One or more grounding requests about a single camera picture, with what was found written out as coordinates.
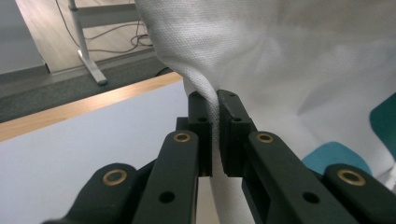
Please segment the white bag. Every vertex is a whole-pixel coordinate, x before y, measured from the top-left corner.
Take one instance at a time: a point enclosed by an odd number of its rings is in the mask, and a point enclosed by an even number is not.
[[[158,57],[209,101],[214,122],[214,89],[233,91],[258,129],[276,133],[301,159],[335,141],[358,153],[375,177],[394,164],[369,115],[396,92],[396,2],[136,5]],[[221,176],[219,158],[214,167],[220,222],[252,223],[240,179]]]

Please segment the screw hole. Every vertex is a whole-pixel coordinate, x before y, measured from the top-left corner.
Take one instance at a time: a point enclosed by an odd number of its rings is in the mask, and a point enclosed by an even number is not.
[[[303,193],[303,198],[309,203],[319,203],[319,197],[311,192]]]
[[[207,122],[207,118],[198,118],[198,121],[200,121],[200,122]]]
[[[160,202],[171,203],[175,199],[175,194],[171,191],[166,191],[160,195]]]
[[[127,175],[126,171],[121,169],[111,170],[103,176],[102,182],[110,187],[116,186],[122,183],[126,179]]]
[[[274,141],[273,136],[266,133],[257,134],[256,139],[263,143],[272,143]]]
[[[364,186],[366,184],[366,180],[363,176],[351,170],[339,170],[337,175],[340,179],[350,185]]]

